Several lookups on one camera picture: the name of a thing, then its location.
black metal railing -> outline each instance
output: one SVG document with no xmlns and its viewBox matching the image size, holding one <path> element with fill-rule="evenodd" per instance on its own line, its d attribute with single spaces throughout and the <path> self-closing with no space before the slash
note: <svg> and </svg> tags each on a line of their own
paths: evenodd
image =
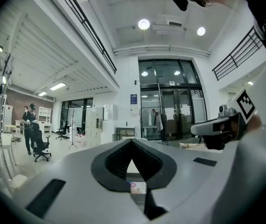
<svg viewBox="0 0 266 224">
<path fill-rule="evenodd" d="M 97 48 L 100 50 L 100 52 L 103 55 L 103 57 L 105 58 L 105 60 L 107 61 L 107 63 L 111 67 L 111 69 L 113 70 L 114 74 L 116 74 L 117 69 L 116 69 L 113 61 L 111 60 L 111 57 L 109 56 L 108 52 L 106 51 L 103 43 L 101 42 L 100 38 L 96 34 L 94 28 L 90 24 L 88 18 L 84 14 L 84 12 L 81 9 L 80 5 L 78 4 L 77 0 L 65 0 L 65 2 L 71 8 L 71 10 L 75 14 L 75 16 L 80 21 L 80 23 L 83 25 L 83 27 L 85 28 L 85 30 L 87 31 L 87 33 L 89 34 L 89 36 L 91 37 L 91 39 L 93 40 L 93 42 L 95 43 Z"/>
<path fill-rule="evenodd" d="M 252 27 L 234 50 L 212 70 L 215 73 L 217 80 L 222 79 L 238 68 L 258 51 L 262 45 L 262 41 L 257 36 L 254 27 Z"/>
</svg>

clothing rack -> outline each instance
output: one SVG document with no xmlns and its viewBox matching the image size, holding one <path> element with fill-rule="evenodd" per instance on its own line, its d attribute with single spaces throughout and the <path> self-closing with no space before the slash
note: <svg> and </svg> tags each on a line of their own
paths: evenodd
<svg viewBox="0 0 266 224">
<path fill-rule="evenodd" d="M 162 106 L 144 107 L 140 109 L 141 137 L 148 140 L 161 140 L 168 144 L 165 108 Z"/>
</svg>

hanging clothes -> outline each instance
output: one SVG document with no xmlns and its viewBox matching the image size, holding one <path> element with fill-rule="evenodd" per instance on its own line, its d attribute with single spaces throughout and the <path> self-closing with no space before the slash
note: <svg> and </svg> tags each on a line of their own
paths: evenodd
<svg viewBox="0 0 266 224">
<path fill-rule="evenodd" d="M 161 120 L 161 115 L 159 113 L 156 114 L 156 126 L 157 126 L 157 131 L 161 131 L 162 129 L 164 129 Z"/>
<path fill-rule="evenodd" d="M 149 112 L 148 112 L 148 126 L 152 126 L 152 121 L 151 121 L 151 112 L 150 112 L 150 109 L 148 109 Z"/>
</svg>

white locker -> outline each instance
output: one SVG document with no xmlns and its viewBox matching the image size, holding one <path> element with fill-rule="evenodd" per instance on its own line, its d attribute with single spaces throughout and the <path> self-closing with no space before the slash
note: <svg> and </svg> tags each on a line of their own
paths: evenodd
<svg viewBox="0 0 266 224">
<path fill-rule="evenodd" d="M 87 108 L 86 110 L 86 146 L 96 147 L 101 144 L 104 108 Z"/>
</svg>

chair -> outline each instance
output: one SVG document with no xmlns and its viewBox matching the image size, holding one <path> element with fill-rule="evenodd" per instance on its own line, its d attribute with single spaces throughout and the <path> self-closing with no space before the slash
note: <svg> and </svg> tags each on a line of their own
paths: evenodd
<svg viewBox="0 0 266 224">
<path fill-rule="evenodd" d="M 61 140 L 63 138 L 63 136 L 67 133 L 67 128 L 68 128 L 68 122 L 66 121 L 66 124 L 64 125 L 64 127 L 63 128 L 60 127 L 58 129 L 58 131 L 56 132 L 57 134 L 59 134 L 59 136 L 56 137 L 56 139 L 60 138 L 60 140 Z"/>
<path fill-rule="evenodd" d="M 35 162 L 37 162 L 37 159 L 39 157 L 44 157 L 46 158 L 46 161 L 48 162 L 49 159 L 46 155 L 50 155 L 50 157 L 52 156 L 51 153 L 47 153 L 44 152 L 47 148 L 49 148 L 49 138 L 50 135 L 48 135 L 47 138 L 47 142 L 43 142 L 43 138 L 42 138 L 42 132 L 40 130 L 40 126 L 36 123 L 32 123 L 31 124 L 31 128 L 30 128 L 30 134 L 31 137 L 34 141 L 34 157 L 37 155 L 37 157 L 35 158 Z"/>
</svg>

